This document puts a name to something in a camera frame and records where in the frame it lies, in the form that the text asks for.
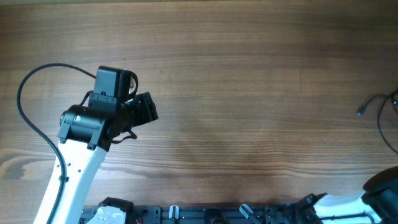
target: wooden tabletop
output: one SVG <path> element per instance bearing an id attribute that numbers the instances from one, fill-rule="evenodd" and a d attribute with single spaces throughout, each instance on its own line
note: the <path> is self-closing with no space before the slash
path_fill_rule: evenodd
<path id="1" fill-rule="evenodd" d="M 0 223 L 32 223 L 55 154 L 19 116 L 23 77 L 62 62 L 126 68 L 159 120 L 111 147 L 86 205 L 294 202 L 347 194 L 398 156 L 376 127 L 398 84 L 396 7 L 314 1 L 147 2 L 0 8 Z M 27 116 L 57 142 L 59 117 L 94 80 L 67 68 L 35 74 Z M 392 143 L 390 106 L 382 127 Z"/>

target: wood grain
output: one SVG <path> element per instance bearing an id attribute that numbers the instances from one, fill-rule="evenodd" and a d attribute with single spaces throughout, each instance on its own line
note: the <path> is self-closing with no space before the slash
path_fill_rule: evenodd
<path id="1" fill-rule="evenodd" d="M 159 120 L 113 146 L 86 204 L 277 203 L 345 194 L 397 156 L 370 94 L 397 87 L 395 5 L 326 1 L 147 2 L 0 7 L 0 222 L 31 223 L 55 156 L 16 110 L 20 81 L 63 62 L 138 74 Z M 59 117 L 94 80 L 48 68 L 24 87 L 28 117 Z M 386 136 L 398 128 L 390 107 Z"/>

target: white plastic part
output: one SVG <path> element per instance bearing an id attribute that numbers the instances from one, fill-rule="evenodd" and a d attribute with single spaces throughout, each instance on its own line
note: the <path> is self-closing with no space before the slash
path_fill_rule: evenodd
<path id="1" fill-rule="evenodd" d="M 95 216 L 87 224 L 124 224 L 126 213 L 120 208 L 105 206 L 97 209 Z"/>
<path id="2" fill-rule="evenodd" d="M 362 202 L 365 191 L 359 191 L 349 195 L 334 196 L 326 195 L 313 206 L 318 217 L 332 217 L 342 215 L 356 215 L 366 212 L 371 215 L 375 223 L 381 222 L 379 215 L 369 206 Z M 345 218 L 339 220 L 323 220 L 325 224 L 355 224 L 371 223 L 368 217 Z"/>
<path id="3" fill-rule="evenodd" d="M 65 144 L 58 144 L 58 148 L 67 164 L 69 180 L 65 183 L 63 195 L 52 223 L 74 224 L 79 221 L 91 182 L 105 159 L 106 151 L 100 147 L 89 150 L 87 143 L 73 140 L 67 140 Z M 35 224 L 44 224 L 49 218 L 60 185 L 58 178 L 61 175 L 61 167 L 58 167 L 59 164 L 59 160 L 56 159 Z"/>

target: wooden table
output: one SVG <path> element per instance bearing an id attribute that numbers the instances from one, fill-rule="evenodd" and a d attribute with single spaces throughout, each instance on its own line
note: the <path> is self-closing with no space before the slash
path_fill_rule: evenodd
<path id="1" fill-rule="evenodd" d="M 147 2 L 0 8 L 0 222 L 31 223 L 55 154 L 23 122 L 16 91 L 50 62 L 93 73 L 137 73 L 159 120 L 113 146 L 87 206 L 291 202 L 345 194 L 395 166 L 370 94 L 398 83 L 398 16 L 391 5 Z M 28 117 L 57 141 L 59 117 L 94 80 L 66 68 L 35 74 Z M 383 114 L 386 136 L 396 115 Z"/>

